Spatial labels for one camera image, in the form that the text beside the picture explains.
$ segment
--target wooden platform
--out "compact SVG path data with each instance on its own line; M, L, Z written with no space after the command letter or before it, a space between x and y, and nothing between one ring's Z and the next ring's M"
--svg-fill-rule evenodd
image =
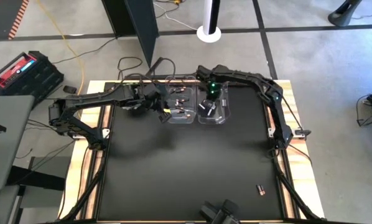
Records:
M119 81L91 81L88 87L87 93L98 93L102 92L105 87L106 82L119 82ZM276 80L276 82L283 88L283 95L284 98L289 103L291 110L294 112L296 117L299 119L297 105L295 103L294 94L292 92L291 83L289 80ZM286 104L283 102L283 110L284 110L284 117L286 119L286 123L292 128L298 128L298 124L295 121L294 117L292 116L291 112L289 111ZM105 117L104 121L108 121L109 110L105 110ZM98 123L100 108L90 108L87 110L83 110L81 120L94 127ZM296 148L300 149L301 151L308 153L307 146L304 140L293 139L291 144ZM65 204L63 208L63 212L61 218L64 217L71 208L77 202L79 196L83 193L85 189L85 183L91 163L91 150L87 150L87 141L86 140L79 140L74 145L73 155L71 159L70 168L68 170L67 175L67 183L66 183L66 198ZM298 194L301 196L302 200L309 206L309 208L319 217L324 217L322 204L320 202L319 192L317 190L316 181L313 173L312 166L309 160L302 155L300 152L296 151L292 147L287 149L288 153L288 160L289 165L291 168L292 179L294 182L294 187ZM85 155L85 162L83 167L82 161ZM101 157L101 152L98 153L97 158ZM283 169L283 159L279 156L279 162ZM97 171L100 164L100 159L96 160L95 163L95 172ZM286 201L286 208L287 214L289 218L294 217L294 213L292 212L292 204L291 198L288 194L288 191L283 187L283 192ZM86 211L86 218L92 218L93 213L93 206L95 204L95 197L96 197L96 188L90 195L88 201L88 207Z

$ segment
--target plastic container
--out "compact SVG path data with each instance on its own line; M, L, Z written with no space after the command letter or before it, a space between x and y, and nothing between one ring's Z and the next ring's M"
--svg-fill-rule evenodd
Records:
M167 91L170 99L167 100L171 110L171 124L191 124L197 114L196 104L196 78L194 76L168 76Z
M202 101L206 100L206 97L207 93L205 91L197 91L197 107L204 108ZM215 109L207 112L209 110L207 108L206 113L198 113L198 122L202 124L223 124L230 116L228 83L222 84L220 96L212 103L215 104Z

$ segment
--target yellow cable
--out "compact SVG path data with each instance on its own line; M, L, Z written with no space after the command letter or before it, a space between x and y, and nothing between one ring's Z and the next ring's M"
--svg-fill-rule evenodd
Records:
M77 59L78 61L78 64L80 65L80 68L81 68L81 86L79 87L78 89L78 93L77 95L79 95L82 91L82 87L84 85L84 77L85 77L85 73L84 73L84 66L82 65L82 61L81 59L79 58L79 56L77 55L77 53L75 53L75 51L70 47L70 44L68 44L68 41L66 40L66 38L64 37L64 34L63 32L60 30L59 26L57 25L55 19L52 17L52 15L45 9L44 5L42 5L41 3L41 0L37 0L38 2L38 5L39 7L43 10L43 12L49 17L50 21L53 23L53 25L55 26L55 28L57 29L57 31L60 33L60 35L62 36L64 42L66 43L66 46L67 48L73 53L73 55L75 56L75 58Z

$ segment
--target concrete floor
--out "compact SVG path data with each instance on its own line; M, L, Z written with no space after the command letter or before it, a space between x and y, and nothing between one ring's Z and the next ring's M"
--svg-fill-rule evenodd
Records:
M343 0L259 0L265 27L331 26L327 16ZM99 0L42 0L65 34L112 33L104 7ZM166 9L173 6L159 3ZM198 28L202 20L202 1L187 0L169 16ZM155 8L156 14L161 10ZM372 0L363 1L356 17L372 14ZM166 18L157 20L159 30L187 30ZM372 24L372 17L352 20L351 24ZM223 0L218 21L221 28L257 28L251 0ZM17 36L58 35L49 19L30 0ZM290 79L303 126L312 130L307 141L313 160L316 182L326 218L344 222L372 223L372 125L359 128L355 103L362 95L372 93L372 29L328 30L267 33L279 79ZM76 52L86 52L109 39L70 40ZM19 52L39 50L51 61L71 57L61 40L0 42L0 68ZM117 62L124 56L144 58L134 37L110 42L99 52L82 57L85 65L86 92L90 80L114 80ZM153 61L169 57L177 73L192 73L197 65L213 67L218 63L230 68L260 72L270 77L259 32L223 34L214 44L204 44L195 35L169 35L158 38ZM145 72L144 64L131 72ZM125 61L128 67L136 62ZM80 86L81 75L76 60L57 65L65 74L64 85ZM170 64L157 73L170 74ZM61 90L53 97L65 96ZM31 117L47 123L45 101L33 110ZM68 138L50 131L30 130L24 134L18 156L34 150L15 164L27 167L31 156L42 157L52 149L69 142ZM69 147L61 156L70 156ZM28 209L21 223L52 221L54 208Z

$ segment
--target white cable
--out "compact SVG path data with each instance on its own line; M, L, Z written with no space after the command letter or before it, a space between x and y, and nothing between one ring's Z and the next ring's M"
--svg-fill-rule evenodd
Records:
M178 22L179 24L182 24L183 26L187 26L187 27L190 28L190 29L197 30L196 28L193 28L193 27L191 27L191 26L189 26L189 25L187 25L187 24L184 24L183 22L180 22L180 21L178 21L178 20L176 20L176 19L174 19L174 18L169 17L169 16L167 15L167 10L166 10L166 9L164 9L163 7L159 6L159 5L156 4L156 3L153 3L153 4L154 4L155 6L157 6L157 7L159 7L160 9L164 10L164 14L165 14L165 16L166 16L167 19L170 19L170 20L172 20L172 21Z

